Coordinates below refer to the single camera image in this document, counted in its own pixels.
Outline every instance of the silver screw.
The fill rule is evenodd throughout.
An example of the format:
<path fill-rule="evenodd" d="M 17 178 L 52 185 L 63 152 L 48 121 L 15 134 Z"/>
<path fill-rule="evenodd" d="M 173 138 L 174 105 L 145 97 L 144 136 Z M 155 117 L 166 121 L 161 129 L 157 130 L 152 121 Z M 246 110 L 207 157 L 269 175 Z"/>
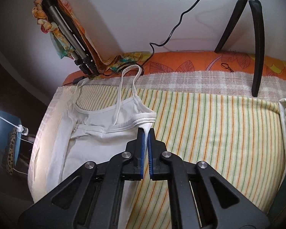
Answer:
<path fill-rule="evenodd" d="M 163 157 L 170 157 L 172 154 L 169 151 L 162 152 Z"/>
<path fill-rule="evenodd" d="M 123 158 L 130 158 L 130 157 L 131 157 L 131 153 L 130 153 L 129 151 L 124 151 L 124 152 L 122 153 L 122 157 L 123 157 Z"/>
<path fill-rule="evenodd" d="M 206 167 L 208 167 L 208 164 L 204 161 L 200 161 L 198 162 L 198 166 L 201 168 L 201 169 L 205 169 Z"/>
<path fill-rule="evenodd" d="M 93 167 L 94 167 L 94 162 L 89 161 L 89 162 L 85 163 L 86 169 L 92 169 Z"/>

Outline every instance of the black cable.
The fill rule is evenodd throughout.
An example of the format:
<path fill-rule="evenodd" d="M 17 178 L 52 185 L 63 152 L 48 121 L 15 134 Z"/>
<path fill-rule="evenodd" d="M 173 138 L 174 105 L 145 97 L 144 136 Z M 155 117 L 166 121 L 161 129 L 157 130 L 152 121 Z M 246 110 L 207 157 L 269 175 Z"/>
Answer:
<path fill-rule="evenodd" d="M 155 49 L 154 49 L 153 45 L 158 46 L 158 47 L 162 47 L 162 46 L 166 45 L 167 42 L 170 40 L 171 36 L 173 35 L 175 29 L 176 29 L 177 27 L 179 27 L 179 25 L 181 24 L 183 15 L 185 15 L 185 14 L 188 13 L 188 12 L 190 12 L 190 11 L 199 3 L 199 1 L 200 1 L 200 0 L 197 0 L 188 10 L 184 11 L 184 12 L 180 15 L 180 20 L 179 20 L 178 24 L 177 24 L 176 26 L 174 26 L 174 28 L 172 29 L 172 31 L 170 32 L 168 38 L 166 39 L 166 41 L 164 41 L 164 43 L 162 43 L 162 44 L 156 44 L 156 43 L 153 43 L 153 42 L 150 42 L 150 43 L 149 43 L 149 45 L 150 45 L 151 48 L 153 49 L 153 53 L 144 61 L 143 64 L 139 65 L 139 64 L 137 63 L 137 65 L 139 65 L 139 66 L 142 68 L 142 71 L 143 71 L 142 73 L 144 73 L 143 65 L 145 65 L 146 62 L 147 62 L 148 60 L 150 60 L 150 59 L 152 58 L 152 56 L 155 54 Z M 105 75 L 105 74 L 103 74 L 103 73 L 102 73 L 102 75 L 104 75 L 104 76 L 106 76 L 106 77 L 111 76 L 113 73 L 117 72 L 117 70 L 119 70 L 121 67 L 123 67 L 124 65 L 126 65 L 126 64 L 128 64 L 128 63 L 129 63 L 129 62 L 122 64 L 121 66 L 119 66 L 118 68 L 116 68 L 114 71 L 112 71 L 112 73 L 109 74 L 109 75 Z"/>

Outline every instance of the orange bed sheet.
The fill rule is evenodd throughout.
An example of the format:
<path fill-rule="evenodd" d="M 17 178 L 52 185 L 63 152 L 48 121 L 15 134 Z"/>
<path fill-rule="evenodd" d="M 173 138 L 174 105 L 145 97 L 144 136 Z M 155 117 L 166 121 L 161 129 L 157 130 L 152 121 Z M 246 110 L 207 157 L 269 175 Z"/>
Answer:
<path fill-rule="evenodd" d="M 168 73 L 168 72 L 189 72 L 189 71 L 241 71 L 254 73 L 254 54 L 239 52 L 161 52 L 154 56 L 144 65 L 144 74 Z M 63 85 L 73 82 L 74 79 L 83 76 L 82 71 L 76 71 L 68 75 Z M 121 76 L 114 73 L 110 77 L 100 75 L 97 78 L 111 78 Z M 265 56 L 263 76 L 277 76 L 286 80 L 286 61 Z"/>

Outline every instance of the yellow striped cloth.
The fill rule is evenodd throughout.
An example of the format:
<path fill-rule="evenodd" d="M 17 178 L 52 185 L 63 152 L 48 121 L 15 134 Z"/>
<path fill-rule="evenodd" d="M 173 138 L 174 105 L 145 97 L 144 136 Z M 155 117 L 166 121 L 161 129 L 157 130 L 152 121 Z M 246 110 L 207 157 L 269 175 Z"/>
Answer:
<path fill-rule="evenodd" d="M 77 104 L 98 110 L 115 104 L 117 87 L 83 86 Z M 267 211 L 284 170 L 284 148 L 277 103 L 259 99 L 137 89 L 143 103 L 157 113 L 156 139 L 183 160 L 204 160 Z M 131 89 L 122 90 L 122 98 Z M 133 198 L 127 229 L 170 228 L 166 181 L 144 180 Z"/>

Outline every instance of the tripod leg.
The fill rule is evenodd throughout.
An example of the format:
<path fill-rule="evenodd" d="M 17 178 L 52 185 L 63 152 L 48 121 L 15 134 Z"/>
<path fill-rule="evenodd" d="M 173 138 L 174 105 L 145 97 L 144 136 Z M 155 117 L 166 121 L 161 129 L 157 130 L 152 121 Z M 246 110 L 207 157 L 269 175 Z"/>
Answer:
<path fill-rule="evenodd" d="M 255 65 L 252 83 L 252 96 L 257 97 L 260 81 L 262 79 L 264 55 L 265 55 L 265 31 L 262 13 L 262 5 L 258 0 L 249 0 L 252 11 L 254 35 L 255 35 Z"/>
<path fill-rule="evenodd" d="M 232 33 L 235 25 L 237 24 L 240 16 L 242 15 L 242 12 L 244 11 L 244 8 L 246 6 L 248 0 L 238 0 L 236 2 L 236 5 L 234 7 L 234 10 L 232 12 L 231 18 L 228 22 L 228 25 L 225 29 L 225 31 L 223 32 L 223 35 L 215 49 L 215 52 L 218 53 L 221 51 L 221 49 L 223 48 L 223 45 L 226 43 L 226 41 L 228 40 L 230 34 Z"/>

